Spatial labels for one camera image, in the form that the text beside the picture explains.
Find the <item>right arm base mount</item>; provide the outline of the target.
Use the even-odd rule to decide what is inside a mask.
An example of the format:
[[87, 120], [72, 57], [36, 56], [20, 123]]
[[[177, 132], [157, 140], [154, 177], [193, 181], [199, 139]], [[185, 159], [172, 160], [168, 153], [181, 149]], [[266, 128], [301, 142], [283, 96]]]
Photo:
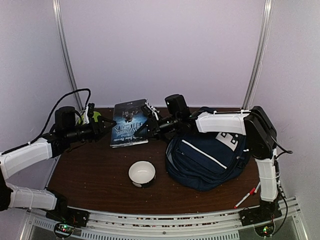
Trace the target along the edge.
[[260, 200], [259, 203], [258, 207], [246, 207], [239, 212], [241, 224], [243, 227], [253, 225], [255, 234], [261, 238], [271, 238], [283, 226], [288, 212], [285, 213], [284, 220], [277, 228], [275, 219], [283, 215], [278, 200], [273, 202]]

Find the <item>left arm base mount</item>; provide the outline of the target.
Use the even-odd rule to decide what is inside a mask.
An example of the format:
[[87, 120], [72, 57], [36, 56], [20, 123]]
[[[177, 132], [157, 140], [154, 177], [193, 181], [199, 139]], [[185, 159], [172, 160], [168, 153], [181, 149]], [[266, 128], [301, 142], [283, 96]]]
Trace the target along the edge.
[[44, 210], [48, 219], [56, 221], [53, 233], [58, 239], [69, 238], [76, 228], [86, 227], [90, 213], [86, 210], [68, 206], [66, 198], [58, 198], [52, 210]]

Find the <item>navy blue student backpack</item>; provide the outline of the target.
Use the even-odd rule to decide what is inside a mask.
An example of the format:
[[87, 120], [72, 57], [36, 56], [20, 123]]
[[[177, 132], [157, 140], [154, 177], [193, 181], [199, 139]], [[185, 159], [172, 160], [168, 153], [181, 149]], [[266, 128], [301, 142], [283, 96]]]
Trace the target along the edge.
[[250, 160], [245, 135], [226, 132], [182, 133], [165, 150], [165, 169], [179, 184], [209, 191], [238, 177]]

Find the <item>dark blue cover book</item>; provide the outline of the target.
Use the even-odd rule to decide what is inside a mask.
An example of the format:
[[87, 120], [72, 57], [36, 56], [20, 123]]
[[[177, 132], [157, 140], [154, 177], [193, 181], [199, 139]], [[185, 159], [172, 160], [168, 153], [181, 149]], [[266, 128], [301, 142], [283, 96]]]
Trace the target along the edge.
[[117, 103], [113, 109], [113, 120], [110, 147], [121, 148], [148, 143], [146, 137], [134, 136], [135, 132], [146, 122], [147, 117], [142, 107], [147, 103], [145, 98]]

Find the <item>white black bowl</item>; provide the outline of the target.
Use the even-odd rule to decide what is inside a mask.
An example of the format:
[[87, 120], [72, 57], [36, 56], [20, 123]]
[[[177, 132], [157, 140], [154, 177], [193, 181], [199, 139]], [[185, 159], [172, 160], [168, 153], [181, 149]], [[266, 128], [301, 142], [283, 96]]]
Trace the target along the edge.
[[131, 183], [137, 188], [148, 188], [156, 180], [156, 168], [149, 161], [137, 161], [128, 170]]

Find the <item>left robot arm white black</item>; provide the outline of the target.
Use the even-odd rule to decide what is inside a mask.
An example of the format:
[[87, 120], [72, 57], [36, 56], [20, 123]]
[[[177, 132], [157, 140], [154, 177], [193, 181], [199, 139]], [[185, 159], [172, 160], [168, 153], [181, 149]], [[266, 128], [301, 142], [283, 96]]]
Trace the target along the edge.
[[53, 106], [49, 117], [54, 124], [49, 132], [41, 130], [33, 140], [5, 150], [0, 154], [0, 209], [28, 208], [52, 211], [61, 222], [72, 218], [72, 211], [66, 201], [49, 190], [30, 189], [7, 182], [14, 174], [34, 164], [53, 159], [65, 151], [70, 151], [74, 143], [97, 142], [109, 133], [116, 122], [101, 114], [95, 115], [94, 103], [85, 103], [83, 112], [73, 106], [58, 107], [60, 102], [77, 93], [76, 90], [64, 94]]

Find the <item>red white marker pen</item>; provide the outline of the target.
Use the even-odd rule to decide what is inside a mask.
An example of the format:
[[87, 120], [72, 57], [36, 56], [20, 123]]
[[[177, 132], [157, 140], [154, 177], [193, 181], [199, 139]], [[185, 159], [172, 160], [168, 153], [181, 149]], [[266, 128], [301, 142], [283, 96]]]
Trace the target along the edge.
[[252, 188], [237, 204], [233, 206], [234, 209], [237, 209], [249, 196], [252, 196], [256, 193], [256, 188]]

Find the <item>black white marker pen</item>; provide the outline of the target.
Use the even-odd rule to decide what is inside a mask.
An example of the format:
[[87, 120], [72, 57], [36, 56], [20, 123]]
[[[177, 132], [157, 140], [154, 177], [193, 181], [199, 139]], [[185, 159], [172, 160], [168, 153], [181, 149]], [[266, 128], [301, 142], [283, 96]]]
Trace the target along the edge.
[[254, 194], [256, 194], [258, 192], [260, 186], [261, 186], [261, 182], [259, 182], [258, 185], [256, 186], [256, 188], [254, 190]]

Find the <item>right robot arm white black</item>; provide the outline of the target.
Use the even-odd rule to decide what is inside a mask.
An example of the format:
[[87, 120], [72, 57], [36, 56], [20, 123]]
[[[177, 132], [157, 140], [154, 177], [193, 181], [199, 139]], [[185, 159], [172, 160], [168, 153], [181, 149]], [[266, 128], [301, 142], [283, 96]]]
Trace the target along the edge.
[[260, 182], [256, 216], [266, 221], [274, 215], [279, 199], [280, 144], [263, 108], [217, 111], [202, 107], [191, 112], [180, 94], [168, 96], [165, 103], [168, 117], [149, 104], [142, 106], [147, 120], [135, 136], [162, 139], [173, 133], [165, 152], [168, 174], [186, 187], [209, 191], [239, 176], [254, 158]]

